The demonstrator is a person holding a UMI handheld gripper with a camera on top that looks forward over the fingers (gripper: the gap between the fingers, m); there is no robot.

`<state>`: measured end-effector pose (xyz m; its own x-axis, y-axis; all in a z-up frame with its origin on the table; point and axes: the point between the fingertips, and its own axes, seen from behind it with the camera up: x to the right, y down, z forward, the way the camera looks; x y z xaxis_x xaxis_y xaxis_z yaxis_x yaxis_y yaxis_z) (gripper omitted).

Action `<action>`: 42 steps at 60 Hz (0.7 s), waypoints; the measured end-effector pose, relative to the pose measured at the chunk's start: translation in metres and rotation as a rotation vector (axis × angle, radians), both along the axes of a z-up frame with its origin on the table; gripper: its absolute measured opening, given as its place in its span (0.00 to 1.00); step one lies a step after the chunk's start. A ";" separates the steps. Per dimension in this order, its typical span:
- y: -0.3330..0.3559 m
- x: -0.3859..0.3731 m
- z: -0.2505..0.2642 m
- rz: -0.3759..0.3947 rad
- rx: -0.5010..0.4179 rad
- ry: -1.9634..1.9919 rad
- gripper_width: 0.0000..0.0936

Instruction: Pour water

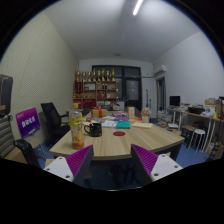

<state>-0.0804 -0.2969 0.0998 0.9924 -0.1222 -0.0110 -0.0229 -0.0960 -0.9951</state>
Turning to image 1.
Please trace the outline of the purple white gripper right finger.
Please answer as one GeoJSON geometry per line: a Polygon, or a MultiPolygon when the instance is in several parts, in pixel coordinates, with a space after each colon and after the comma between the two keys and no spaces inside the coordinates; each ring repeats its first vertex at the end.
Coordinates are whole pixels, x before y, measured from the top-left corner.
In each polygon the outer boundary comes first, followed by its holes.
{"type": "Polygon", "coordinates": [[[155,153],[132,144],[131,156],[140,176],[143,186],[164,178],[182,167],[166,154],[156,155],[155,153]]]}

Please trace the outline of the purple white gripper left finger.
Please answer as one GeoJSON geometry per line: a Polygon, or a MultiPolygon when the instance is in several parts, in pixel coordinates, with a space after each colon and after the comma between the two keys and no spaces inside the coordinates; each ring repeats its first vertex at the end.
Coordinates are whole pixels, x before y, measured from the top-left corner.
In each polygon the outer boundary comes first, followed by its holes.
{"type": "Polygon", "coordinates": [[[81,185],[84,182],[93,155],[93,146],[90,145],[68,157],[59,156],[44,170],[76,185],[81,185]]]}

